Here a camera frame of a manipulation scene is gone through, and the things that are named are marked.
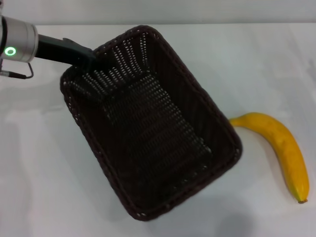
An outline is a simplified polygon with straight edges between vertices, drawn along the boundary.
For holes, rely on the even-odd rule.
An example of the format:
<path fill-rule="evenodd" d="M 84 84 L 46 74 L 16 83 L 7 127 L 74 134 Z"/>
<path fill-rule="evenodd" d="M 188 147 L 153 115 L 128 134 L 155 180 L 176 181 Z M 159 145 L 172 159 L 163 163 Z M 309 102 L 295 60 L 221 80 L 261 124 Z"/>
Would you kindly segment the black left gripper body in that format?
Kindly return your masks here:
<path fill-rule="evenodd" d="M 39 35 L 36 57 L 40 59 L 77 65 L 79 53 L 75 44 L 68 39 L 56 39 Z"/>

